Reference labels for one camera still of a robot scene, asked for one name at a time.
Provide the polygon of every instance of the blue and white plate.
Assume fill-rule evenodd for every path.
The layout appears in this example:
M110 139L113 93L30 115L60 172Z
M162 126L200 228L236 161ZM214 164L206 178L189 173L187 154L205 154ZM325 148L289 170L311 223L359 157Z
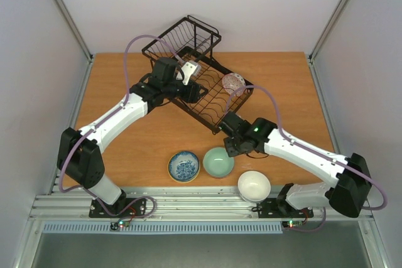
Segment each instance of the blue and white plate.
M200 172L200 162L190 151L182 151L174 155L168 165L171 178L180 183L190 182Z

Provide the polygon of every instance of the white cup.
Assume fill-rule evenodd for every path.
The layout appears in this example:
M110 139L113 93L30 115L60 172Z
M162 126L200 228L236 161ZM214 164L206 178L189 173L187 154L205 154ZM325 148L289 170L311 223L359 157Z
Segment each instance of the white cup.
M271 192L271 183L264 174L257 171L247 171L240 176L237 188L244 201L260 203Z

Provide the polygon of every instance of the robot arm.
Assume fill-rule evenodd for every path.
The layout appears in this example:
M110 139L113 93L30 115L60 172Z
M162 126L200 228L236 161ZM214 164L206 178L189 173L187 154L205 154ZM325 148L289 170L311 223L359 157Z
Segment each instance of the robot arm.
M250 124L233 112L225 115L220 128L228 135L224 144L230 157L252 151L265 153L283 158L323 180L312 185L285 185L277 198L283 213L289 208L330 205L345 216L359 216L371 184L335 163L343 163L370 177L362 156L353 154L347 158L334 154L283 131L285 139L275 123L258 118Z
M195 103L208 92L190 79L200 70L198 63L186 62L180 73L176 73L177 68L177 61L160 58L155 62L152 73L130 88L127 99L122 99L103 116L80 130L68 128L62 134L57 160L59 169L82 135L91 132L74 152L65 173L103 200L112 212L120 211L125 193L105 174L102 153L106 147L123 130L160 106L165 99L176 97L187 103Z

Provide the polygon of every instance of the black dish rack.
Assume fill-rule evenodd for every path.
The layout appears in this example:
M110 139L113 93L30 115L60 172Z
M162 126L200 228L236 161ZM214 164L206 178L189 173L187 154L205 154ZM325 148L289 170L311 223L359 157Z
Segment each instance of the black dish rack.
M170 44L183 60L195 61L201 65L201 70L192 80L209 90L196 104L187 104L177 99L171 102L208 127L212 133L218 133L218 125L225 115L226 102L229 99L229 94L222 86L222 77L232 72L212 56L213 48L222 39L218 29L188 15L160 34L159 38ZM152 67L162 56L173 58L169 49L157 40L146 45L142 52L151 60ZM249 88L240 97L234 96L229 110L238 111L252 93L253 89Z

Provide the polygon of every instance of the orange wooden surface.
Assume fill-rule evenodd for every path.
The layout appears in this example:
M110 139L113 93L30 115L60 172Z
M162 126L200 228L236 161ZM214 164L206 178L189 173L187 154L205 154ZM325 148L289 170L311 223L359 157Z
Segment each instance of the orange wooden surface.
M223 66L267 88L274 95L283 126L288 132L318 147L332 150L304 53L216 53L214 56ZM151 70L149 60L142 54L130 54L128 65L131 84ZM77 129L104 114L122 99L124 93L122 54L97 54ZM257 117L276 121L271 102L258 90L238 113L250 122ZM201 123L169 104L129 126L109 145L103 154L106 173L119 186L183 186L168 175L167 164L171 156L188 149L202 162L210 148L223 146L223 138L223 133L212 135ZM319 181L314 175L280 158L238 156L228 177L212 178L202 168L198 177L185 185L236 185L241 173L252 169L264 173L273 185ZM73 184L66 177L65 185Z

